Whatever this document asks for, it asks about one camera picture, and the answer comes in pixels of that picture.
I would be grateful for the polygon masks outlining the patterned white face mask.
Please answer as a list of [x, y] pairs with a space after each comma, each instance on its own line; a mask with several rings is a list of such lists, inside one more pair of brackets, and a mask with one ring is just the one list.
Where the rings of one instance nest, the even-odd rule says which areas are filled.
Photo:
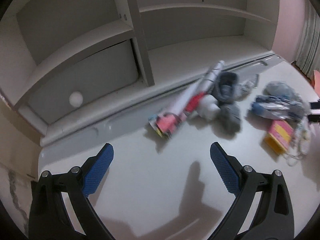
[[289, 149], [284, 155], [287, 165], [290, 167], [304, 159], [310, 150], [311, 128], [308, 117], [305, 116], [295, 127]]

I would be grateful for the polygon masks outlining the pink yellow small box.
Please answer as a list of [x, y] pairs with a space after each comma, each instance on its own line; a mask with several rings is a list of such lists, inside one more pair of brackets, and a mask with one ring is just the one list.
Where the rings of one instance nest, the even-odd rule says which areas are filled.
[[287, 152], [293, 135], [293, 128], [285, 120], [273, 120], [263, 142], [277, 155]]

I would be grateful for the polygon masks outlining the crumpled blue white wrapper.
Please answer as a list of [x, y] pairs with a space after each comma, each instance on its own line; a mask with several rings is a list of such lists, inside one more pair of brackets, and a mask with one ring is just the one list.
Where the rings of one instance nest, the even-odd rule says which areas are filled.
[[310, 114], [310, 106], [286, 83], [271, 81], [263, 95], [255, 97], [250, 111], [265, 119], [300, 122]]

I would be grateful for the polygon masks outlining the grey striped curtain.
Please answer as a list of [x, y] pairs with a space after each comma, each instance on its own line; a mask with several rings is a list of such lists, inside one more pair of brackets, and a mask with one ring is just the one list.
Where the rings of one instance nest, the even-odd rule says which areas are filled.
[[305, 2], [305, 18], [296, 65], [308, 77], [319, 71], [319, 15], [309, 0]]

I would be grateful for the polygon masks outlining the grey blue sock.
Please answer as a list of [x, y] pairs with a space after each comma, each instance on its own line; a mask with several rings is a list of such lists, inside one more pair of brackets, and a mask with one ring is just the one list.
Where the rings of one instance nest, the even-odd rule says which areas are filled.
[[258, 74], [240, 82], [238, 74], [221, 72], [209, 93], [200, 100], [196, 109], [198, 115], [207, 121], [219, 120], [229, 134], [238, 133], [241, 116], [237, 102], [246, 98], [258, 83]]

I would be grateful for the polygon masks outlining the rolled pink white wrapper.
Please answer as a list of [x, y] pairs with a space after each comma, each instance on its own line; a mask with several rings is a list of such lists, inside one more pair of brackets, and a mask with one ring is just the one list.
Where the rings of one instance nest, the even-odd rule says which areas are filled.
[[224, 61], [217, 62], [203, 77], [171, 101], [167, 107], [148, 118], [150, 126], [160, 137], [168, 139], [179, 129], [211, 89], [224, 65]]

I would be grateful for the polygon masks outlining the grey drawer with white knob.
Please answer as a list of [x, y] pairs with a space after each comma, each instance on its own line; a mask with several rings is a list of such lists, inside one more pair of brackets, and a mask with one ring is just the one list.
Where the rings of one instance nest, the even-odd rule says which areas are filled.
[[131, 41], [101, 50], [59, 72], [36, 90], [28, 106], [52, 124], [76, 110], [69, 102], [74, 92], [82, 95], [82, 106], [133, 84], [138, 70]]

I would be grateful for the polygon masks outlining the white desk shelf hutch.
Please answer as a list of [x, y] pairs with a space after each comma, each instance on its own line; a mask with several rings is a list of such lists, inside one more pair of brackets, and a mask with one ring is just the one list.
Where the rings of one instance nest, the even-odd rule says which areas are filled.
[[1, 93], [46, 145], [270, 55], [279, 0], [6, 0]]

